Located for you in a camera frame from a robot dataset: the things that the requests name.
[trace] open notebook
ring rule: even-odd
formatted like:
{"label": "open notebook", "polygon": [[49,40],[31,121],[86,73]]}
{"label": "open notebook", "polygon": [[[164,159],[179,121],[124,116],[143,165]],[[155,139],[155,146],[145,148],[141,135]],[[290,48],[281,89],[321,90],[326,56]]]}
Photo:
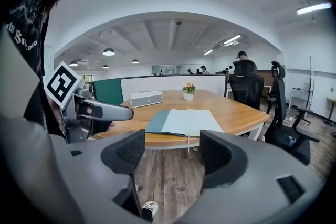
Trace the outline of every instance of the open notebook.
{"label": "open notebook", "polygon": [[223,132],[210,110],[160,110],[145,128],[147,133],[200,136],[200,130]]}

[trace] sneaker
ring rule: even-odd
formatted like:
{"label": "sneaker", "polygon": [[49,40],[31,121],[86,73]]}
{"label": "sneaker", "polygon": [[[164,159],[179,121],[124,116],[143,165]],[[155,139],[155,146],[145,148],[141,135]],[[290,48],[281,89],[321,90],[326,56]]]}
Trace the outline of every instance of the sneaker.
{"label": "sneaker", "polygon": [[154,201],[147,201],[147,202],[142,206],[142,208],[146,208],[146,209],[151,210],[152,213],[153,213],[153,216],[154,216],[154,215],[156,214],[156,212],[157,212],[159,206],[158,206],[158,204],[157,204],[156,202],[154,202]]}

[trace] green partition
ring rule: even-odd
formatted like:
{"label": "green partition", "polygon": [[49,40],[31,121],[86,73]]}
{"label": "green partition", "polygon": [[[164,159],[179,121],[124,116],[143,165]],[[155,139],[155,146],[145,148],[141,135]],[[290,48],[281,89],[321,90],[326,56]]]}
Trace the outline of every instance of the green partition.
{"label": "green partition", "polygon": [[120,79],[97,80],[94,88],[97,101],[115,105],[123,103]]}

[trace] robotic hand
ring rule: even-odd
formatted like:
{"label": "robotic hand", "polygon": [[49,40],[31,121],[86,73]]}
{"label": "robotic hand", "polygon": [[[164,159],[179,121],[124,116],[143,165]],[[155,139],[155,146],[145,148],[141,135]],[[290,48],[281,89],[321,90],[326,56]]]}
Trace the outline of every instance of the robotic hand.
{"label": "robotic hand", "polygon": [[[91,115],[88,106],[92,106]],[[90,135],[105,132],[112,121],[125,121],[133,118],[134,111],[121,105],[112,105],[92,99],[92,85],[85,84],[73,93],[61,111],[66,124],[68,143],[86,141]]]}
{"label": "robotic hand", "polygon": [[134,115],[126,106],[92,99],[92,85],[84,84],[64,62],[55,69],[45,90],[59,106],[67,143],[84,142],[90,135],[105,132],[112,121],[130,120]]}

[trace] flower pot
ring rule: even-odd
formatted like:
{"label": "flower pot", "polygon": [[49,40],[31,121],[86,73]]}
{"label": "flower pot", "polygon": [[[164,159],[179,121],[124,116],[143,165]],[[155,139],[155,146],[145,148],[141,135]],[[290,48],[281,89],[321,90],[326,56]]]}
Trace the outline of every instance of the flower pot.
{"label": "flower pot", "polygon": [[192,93],[187,93],[187,92],[183,92],[183,99],[185,101],[191,101],[193,100],[194,95]]}

